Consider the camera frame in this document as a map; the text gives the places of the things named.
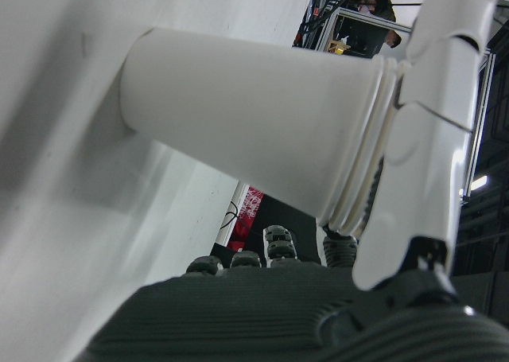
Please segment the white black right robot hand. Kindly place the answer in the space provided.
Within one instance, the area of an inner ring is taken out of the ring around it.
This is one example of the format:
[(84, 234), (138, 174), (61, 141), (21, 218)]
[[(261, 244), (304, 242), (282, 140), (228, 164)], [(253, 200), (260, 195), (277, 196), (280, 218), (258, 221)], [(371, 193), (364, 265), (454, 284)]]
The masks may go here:
[(153, 29), (122, 68), (136, 131), (316, 218), (302, 262), (205, 256), (128, 298), (81, 361), (505, 361), (508, 332), (449, 280), (480, 62), (498, 0), (425, 0), (406, 59)]

